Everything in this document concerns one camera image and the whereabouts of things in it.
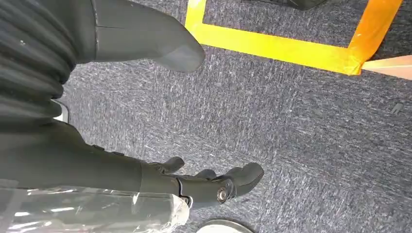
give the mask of prosthetic hand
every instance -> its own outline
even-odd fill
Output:
[[[222,176],[171,173],[180,158],[147,163],[86,144],[53,117],[77,63],[150,58],[178,71],[201,65],[204,51],[174,18],[126,0],[0,1],[0,179],[19,188],[91,187],[168,193],[190,207],[224,203],[263,176],[250,163]]]

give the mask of clear plastic wrap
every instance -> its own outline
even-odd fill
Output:
[[[189,208],[169,194],[0,186],[0,233],[170,233]]]

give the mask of carpet floor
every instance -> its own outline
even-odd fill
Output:
[[[185,20],[187,0],[137,2]],[[330,0],[301,12],[208,0],[204,22],[347,46],[366,4]],[[411,41],[412,1],[404,0],[374,59],[412,54]],[[411,81],[204,48],[190,74],[148,60],[79,65],[61,99],[85,140],[107,150],[152,162],[181,156],[186,174],[262,164],[252,193],[192,211],[177,233],[217,217],[256,233],[410,232]]]

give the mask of yellow tape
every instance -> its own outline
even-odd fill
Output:
[[[206,0],[189,0],[185,26],[204,45],[352,75],[376,52],[401,3],[369,0],[348,48],[204,24]]]

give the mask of metal screw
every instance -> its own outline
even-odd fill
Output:
[[[227,192],[226,192],[226,188],[225,187],[221,187],[218,190],[218,201],[220,203],[224,203],[227,199]]]

